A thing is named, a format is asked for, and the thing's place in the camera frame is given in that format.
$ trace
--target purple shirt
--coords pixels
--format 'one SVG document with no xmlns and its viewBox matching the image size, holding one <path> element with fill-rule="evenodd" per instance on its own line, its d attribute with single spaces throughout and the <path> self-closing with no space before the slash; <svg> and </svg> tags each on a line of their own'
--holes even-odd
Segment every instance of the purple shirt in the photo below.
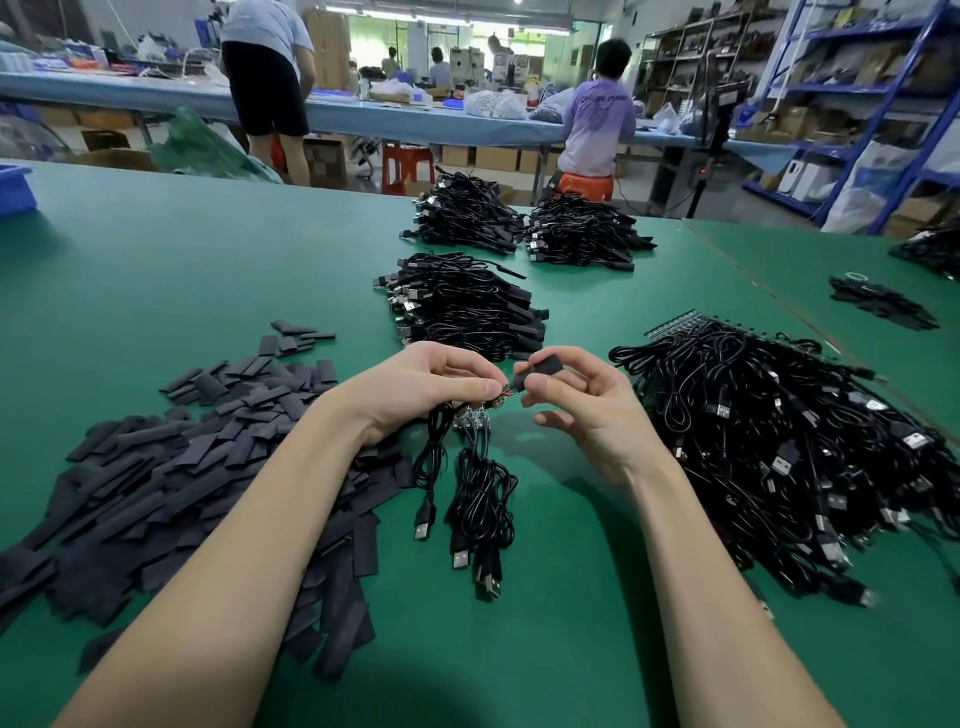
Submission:
<svg viewBox="0 0 960 728">
<path fill-rule="evenodd" d="M 636 133 L 634 102 L 616 81 L 599 78 L 580 84 L 564 113 L 566 149 L 557 166 L 581 177 L 609 177 L 616 169 L 616 147 Z"/>
</svg>

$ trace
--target blue tray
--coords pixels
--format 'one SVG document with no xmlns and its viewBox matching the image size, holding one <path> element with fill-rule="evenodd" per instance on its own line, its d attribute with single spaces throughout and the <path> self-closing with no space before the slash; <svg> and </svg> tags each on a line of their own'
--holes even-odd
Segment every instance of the blue tray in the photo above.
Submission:
<svg viewBox="0 0 960 728">
<path fill-rule="evenodd" d="M 34 170 L 16 164 L 0 164 L 0 217 L 36 209 L 34 191 L 27 175 Z"/>
</svg>

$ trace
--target left hand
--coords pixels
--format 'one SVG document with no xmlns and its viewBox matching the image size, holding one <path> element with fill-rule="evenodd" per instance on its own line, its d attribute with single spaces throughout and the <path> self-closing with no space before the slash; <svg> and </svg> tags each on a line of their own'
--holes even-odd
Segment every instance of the left hand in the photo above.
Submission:
<svg viewBox="0 0 960 728">
<path fill-rule="evenodd" d="M 363 426 L 365 443 L 375 445 L 443 401 L 492 400 L 506 385 L 504 374 L 480 354 L 419 341 L 348 379 L 318 401 L 356 418 Z"/>
</svg>

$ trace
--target person in purple shirt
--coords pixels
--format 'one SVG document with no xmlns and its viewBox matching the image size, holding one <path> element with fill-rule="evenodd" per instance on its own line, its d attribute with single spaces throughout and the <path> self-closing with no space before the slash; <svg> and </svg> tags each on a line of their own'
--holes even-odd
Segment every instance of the person in purple shirt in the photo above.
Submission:
<svg viewBox="0 0 960 728">
<path fill-rule="evenodd" d="M 636 132 L 633 99 L 619 82 L 630 56 L 630 46 L 616 38 L 597 48 L 596 80 L 580 84 L 564 113 L 566 149 L 550 187 L 557 187 L 564 174 L 612 176 L 617 145 Z"/>
</svg>

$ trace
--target person in black shorts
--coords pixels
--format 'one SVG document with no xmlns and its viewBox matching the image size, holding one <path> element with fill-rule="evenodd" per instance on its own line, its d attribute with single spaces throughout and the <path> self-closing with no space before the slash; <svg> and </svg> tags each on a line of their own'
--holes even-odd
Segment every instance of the person in black shorts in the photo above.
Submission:
<svg viewBox="0 0 960 728">
<path fill-rule="evenodd" d="M 273 134 L 293 184 L 310 186 L 304 99 L 316 80 L 313 43 L 300 16 L 276 0 L 239 0 L 221 33 L 224 72 L 250 153 L 272 165 Z"/>
</svg>

